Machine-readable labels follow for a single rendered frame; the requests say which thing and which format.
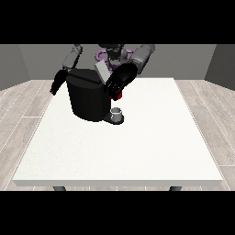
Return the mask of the black coffee machine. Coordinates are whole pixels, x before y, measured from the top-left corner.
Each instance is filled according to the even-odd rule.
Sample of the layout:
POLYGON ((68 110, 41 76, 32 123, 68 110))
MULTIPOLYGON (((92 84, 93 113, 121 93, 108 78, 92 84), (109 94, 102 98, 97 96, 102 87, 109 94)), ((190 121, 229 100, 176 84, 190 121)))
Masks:
POLYGON ((102 83, 96 70, 72 69, 66 77, 68 93, 73 113, 86 121, 106 121, 113 125, 124 122, 111 119, 111 98, 104 92, 102 83))

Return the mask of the pale grey machine lid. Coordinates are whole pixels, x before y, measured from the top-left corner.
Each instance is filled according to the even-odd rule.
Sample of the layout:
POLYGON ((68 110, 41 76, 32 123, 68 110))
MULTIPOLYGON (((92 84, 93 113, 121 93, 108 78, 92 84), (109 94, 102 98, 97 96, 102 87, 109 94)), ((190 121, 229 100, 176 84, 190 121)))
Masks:
POLYGON ((97 62, 95 64, 95 70, 97 71, 102 83, 105 84, 111 75, 105 62, 104 61, 97 62))

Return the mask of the grey purple-ringed robot trunk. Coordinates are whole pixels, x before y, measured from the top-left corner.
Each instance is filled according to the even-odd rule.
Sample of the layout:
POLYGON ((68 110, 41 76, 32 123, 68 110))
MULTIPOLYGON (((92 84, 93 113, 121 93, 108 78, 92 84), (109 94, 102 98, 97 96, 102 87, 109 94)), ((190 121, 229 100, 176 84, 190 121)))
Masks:
POLYGON ((99 44, 101 50, 95 54, 97 62, 104 61, 109 71, 114 71, 129 60, 133 50, 126 50, 124 44, 99 44))

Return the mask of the small grey cup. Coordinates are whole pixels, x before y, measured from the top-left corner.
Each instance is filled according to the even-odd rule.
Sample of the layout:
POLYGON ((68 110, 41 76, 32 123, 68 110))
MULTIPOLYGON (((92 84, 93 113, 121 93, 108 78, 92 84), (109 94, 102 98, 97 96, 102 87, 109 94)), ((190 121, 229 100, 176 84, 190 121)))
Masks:
POLYGON ((114 121, 114 122, 118 122, 122 119, 122 111, 119 107, 113 107, 111 110, 110 110, 110 113, 111 113, 111 119, 114 121))

